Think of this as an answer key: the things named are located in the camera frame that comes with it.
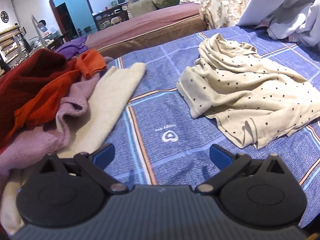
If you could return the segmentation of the cream polka dot garment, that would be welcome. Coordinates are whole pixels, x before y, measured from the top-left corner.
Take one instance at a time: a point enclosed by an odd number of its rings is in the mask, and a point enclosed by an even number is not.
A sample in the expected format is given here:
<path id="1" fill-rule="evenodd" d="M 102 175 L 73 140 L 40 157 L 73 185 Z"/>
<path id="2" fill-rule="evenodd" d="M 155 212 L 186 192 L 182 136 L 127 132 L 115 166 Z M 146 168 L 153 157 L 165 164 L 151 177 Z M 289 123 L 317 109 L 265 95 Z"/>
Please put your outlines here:
<path id="1" fill-rule="evenodd" d="M 221 34 L 202 41 L 177 89 L 193 118 L 215 119 L 237 147 L 256 149 L 319 118 L 319 91 L 294 70 Z"/>

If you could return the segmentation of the pink knit garment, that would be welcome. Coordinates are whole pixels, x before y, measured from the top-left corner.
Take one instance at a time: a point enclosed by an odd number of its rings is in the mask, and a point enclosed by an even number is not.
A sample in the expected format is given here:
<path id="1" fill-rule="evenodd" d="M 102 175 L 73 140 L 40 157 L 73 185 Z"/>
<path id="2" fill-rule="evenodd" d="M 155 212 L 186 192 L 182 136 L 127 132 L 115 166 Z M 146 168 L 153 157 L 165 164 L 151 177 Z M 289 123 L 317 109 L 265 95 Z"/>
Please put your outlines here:
<path id="1" fill-rule="evenodd" d="M 66 116 L 81 116 L 109 59 L 96 50 L 66 60 L 41 49 L 1 78 L 1 185 L 13 169 L 65 147 Z"/>

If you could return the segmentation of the cream fleece garment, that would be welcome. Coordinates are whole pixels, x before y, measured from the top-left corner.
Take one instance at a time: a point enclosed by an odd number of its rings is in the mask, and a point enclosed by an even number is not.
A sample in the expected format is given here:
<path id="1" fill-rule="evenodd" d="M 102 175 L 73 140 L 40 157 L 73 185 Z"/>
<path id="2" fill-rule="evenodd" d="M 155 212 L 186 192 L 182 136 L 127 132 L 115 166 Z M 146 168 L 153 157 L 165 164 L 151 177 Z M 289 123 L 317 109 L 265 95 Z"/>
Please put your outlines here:
<path id="1" fill-rule="evenodd" d="M 104 75 L 72 84 L 55 119 L 23 131 L 1 154 L 1 225 L 15 234 L 24 222 L 16 207 L 18 189 L 45 155 L 72 158 L 92 153 L 105 141 L 144 76 L 146 65 L 111 67 Z"/>

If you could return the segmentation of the blue plaid bed sheet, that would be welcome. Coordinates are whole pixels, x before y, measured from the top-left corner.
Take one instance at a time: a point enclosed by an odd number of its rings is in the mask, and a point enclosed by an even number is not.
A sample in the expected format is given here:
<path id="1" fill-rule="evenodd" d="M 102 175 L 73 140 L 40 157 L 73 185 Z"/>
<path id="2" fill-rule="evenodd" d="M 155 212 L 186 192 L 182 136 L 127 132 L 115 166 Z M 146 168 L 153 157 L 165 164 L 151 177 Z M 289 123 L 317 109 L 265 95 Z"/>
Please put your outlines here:
<path id="1" fill-rule="evenodd" d="M 194 65 L 197 46 L 221 33 L 227 40 L 247 42 L 262 57 L 299 72 L 319 89 L 319 51 L 304 45 L 272 40 L 264 29 L 229 27 L 189 35 L 149 49 L 128 53 L 108 64 L 108 70 L 146 64 L 145 75 L 105 142 L 114 144 L 115 159 L 105 171 L 132 187 L 136 184 L 187 184 L 195 187 L 219 172 L 209 148 L 218 144 L 232 153 L 264 159 L 277 153 L 290 168 L 307 197 L 300 227 L 319 215 L 319 119 L 290 137 L 281 137 L 256 150 L 237 148 L 214 120 L 193 119 L 176 90 L 180 73 Z"/>

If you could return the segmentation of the purple cloth on bed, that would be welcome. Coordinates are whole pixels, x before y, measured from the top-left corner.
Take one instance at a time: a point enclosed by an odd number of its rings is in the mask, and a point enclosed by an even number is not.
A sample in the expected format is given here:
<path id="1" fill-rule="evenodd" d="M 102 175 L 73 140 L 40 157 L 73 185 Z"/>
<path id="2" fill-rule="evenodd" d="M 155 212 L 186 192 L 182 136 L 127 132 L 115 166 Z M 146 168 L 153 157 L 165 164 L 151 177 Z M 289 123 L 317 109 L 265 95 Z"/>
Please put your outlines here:
<path id="1" fill-rule="evenodd" d="M 85 52 L 88 47 L 86 46 L 87 36 L 79 37 L 66 42 L 55 50 L 56 53 L 63 55 L 66 60 Z"/>

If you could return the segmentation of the dark low sideboard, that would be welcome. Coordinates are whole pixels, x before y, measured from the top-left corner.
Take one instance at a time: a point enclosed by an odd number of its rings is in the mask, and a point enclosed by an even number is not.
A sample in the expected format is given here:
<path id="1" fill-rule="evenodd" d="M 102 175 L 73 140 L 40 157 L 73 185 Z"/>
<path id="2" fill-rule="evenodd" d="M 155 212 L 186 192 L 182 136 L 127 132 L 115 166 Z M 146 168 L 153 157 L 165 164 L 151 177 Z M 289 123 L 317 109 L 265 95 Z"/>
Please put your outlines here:
<path id="1" fill-rule="evenodd" d="M 127 4 L 117 5 L 111 9 L 93 14 L 93 20 L 95 21 L 98 31 L 120 22 L 128 21 Z"/>

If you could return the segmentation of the light grey blanket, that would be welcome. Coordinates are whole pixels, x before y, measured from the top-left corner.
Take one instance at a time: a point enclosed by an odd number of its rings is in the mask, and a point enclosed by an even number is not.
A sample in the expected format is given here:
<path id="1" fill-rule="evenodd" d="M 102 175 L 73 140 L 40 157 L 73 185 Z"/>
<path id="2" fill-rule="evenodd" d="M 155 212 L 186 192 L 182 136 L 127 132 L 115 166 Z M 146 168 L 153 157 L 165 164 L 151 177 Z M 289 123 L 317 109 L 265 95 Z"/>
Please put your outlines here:
<path id="1" fill-rule="evenodd" d="M 319 47 L 319 0 L 249 0 L 237 25 L 266 27 L 273 40 Z"/>

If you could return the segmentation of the floral beige duvet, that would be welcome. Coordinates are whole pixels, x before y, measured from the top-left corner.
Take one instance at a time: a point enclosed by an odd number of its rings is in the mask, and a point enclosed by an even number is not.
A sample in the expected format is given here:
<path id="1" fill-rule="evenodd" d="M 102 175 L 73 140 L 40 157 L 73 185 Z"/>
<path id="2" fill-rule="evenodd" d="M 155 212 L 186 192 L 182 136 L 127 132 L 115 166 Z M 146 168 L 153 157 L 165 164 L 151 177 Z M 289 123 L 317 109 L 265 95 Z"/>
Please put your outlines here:
<path id="1" fill-rule="evenodd" d="M 180 4 L 194 3 L 200 6 L 201 19 L 206 23 L 207 28 L 219 29 L 233 27 L 240 20 L 261 22 L 258 15 L 246 15 L 249 12 L 248 6 L 251 0 L 180 0 Z"/>

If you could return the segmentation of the mauve bed with brown base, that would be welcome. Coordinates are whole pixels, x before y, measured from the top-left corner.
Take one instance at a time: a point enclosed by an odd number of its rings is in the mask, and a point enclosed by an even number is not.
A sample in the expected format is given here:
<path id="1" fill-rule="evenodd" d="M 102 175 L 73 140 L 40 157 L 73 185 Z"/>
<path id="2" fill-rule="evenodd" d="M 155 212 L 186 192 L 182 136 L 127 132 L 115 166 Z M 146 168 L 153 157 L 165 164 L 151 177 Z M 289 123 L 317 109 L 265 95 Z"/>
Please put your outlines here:
<path id="1" fill-rule="evenodd" d="M 148 12 L 88 36 L 85 45 L 118 58 L 207 30 L 198 4 L 186 3 Z"/>

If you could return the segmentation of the beige cushion chair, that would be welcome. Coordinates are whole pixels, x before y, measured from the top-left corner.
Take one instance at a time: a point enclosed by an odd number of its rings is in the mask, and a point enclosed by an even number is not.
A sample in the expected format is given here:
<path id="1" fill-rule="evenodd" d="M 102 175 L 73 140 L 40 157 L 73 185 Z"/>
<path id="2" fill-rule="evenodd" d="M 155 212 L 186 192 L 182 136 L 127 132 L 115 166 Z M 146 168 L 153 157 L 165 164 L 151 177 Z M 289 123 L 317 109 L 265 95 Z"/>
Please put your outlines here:
<path id="1" fill-rule="evenodd" d="M 156 10 L 152 0 L 139 0 L 129 3 L 127 8 L 129 12 L 129 18 L 136 18 Z"/>

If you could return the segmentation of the wall display shelves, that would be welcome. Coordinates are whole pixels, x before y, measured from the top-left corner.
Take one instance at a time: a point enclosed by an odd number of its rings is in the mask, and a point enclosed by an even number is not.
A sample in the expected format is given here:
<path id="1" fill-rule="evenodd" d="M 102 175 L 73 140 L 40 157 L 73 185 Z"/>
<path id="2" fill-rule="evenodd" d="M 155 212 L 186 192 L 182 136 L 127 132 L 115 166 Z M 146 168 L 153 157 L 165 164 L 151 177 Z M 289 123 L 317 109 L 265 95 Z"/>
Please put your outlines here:
<path id="1" fill-rule="evenodd" d="M 23 38 L 23 32 L 17 23 L 1 30 L 1 76 L 26 59 L 27 50 Z"/>

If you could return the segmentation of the black wall clock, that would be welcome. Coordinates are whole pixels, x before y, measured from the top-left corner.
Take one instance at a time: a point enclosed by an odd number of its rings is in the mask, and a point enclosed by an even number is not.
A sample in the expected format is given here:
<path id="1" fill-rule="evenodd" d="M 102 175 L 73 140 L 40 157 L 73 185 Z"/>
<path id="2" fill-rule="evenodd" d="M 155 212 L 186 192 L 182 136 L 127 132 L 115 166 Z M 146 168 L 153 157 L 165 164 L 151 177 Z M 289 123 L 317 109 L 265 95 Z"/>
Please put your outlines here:
<path id="1" fill-rule="evenodd" d="M 3 23 L 9 22 L 9 15 L 6 11 L 1 11 L 0 17 Z"/>

